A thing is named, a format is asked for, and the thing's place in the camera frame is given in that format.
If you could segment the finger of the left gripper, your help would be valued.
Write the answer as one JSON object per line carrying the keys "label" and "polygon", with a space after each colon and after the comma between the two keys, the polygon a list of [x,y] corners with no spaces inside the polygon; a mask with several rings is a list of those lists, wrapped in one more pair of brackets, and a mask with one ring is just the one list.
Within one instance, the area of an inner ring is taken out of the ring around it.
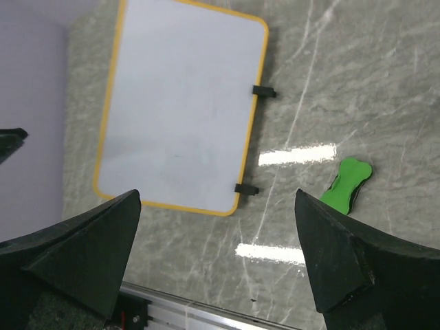
{"label": "finger of the left gripper", "polygon": [[0,133],[0,164],[24,145],[28,132],[22,128],[2,129]]}

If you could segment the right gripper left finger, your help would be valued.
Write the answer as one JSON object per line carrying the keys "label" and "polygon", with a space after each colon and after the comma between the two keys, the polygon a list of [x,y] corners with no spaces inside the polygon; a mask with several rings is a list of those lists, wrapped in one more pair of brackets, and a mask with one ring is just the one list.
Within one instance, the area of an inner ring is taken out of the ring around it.
{"label": "right gripper left finger", "polygon": [[1,243],[2,329],[103,329],[141,212],[130,190],[48,228]]}

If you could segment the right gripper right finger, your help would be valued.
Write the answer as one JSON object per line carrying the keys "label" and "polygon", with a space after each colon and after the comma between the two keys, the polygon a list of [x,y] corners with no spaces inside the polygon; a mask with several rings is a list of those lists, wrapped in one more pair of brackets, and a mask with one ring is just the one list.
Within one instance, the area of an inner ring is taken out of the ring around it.
{"label": "right gripper right finger", "polygon": [[295,218],[328,329],[438,329],[439,251],[352,219],[297,190]]}

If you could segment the green whiteboard eraser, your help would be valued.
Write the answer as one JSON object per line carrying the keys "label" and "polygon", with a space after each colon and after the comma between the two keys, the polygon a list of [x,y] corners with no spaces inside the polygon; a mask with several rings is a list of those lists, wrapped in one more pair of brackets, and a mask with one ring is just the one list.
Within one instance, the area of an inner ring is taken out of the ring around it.
{"label": "green whiteboard eraser", "polygon": [[373,167],[354,157],[348,157],[340,162],[338,173],[323,193],[320,201],[333,209],[348,215],[354,205],[357,195],[366,181],[373,174]]}

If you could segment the white board with orange frame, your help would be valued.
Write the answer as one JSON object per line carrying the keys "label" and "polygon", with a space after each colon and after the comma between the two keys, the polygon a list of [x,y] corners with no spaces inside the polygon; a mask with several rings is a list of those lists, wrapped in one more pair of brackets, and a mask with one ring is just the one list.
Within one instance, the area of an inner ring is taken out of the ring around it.
{"label": "white board with orange frame", "polygon": [[121,1],[93,187],[144,205],[231,215],[243,183],[270,30],[196,1]]}

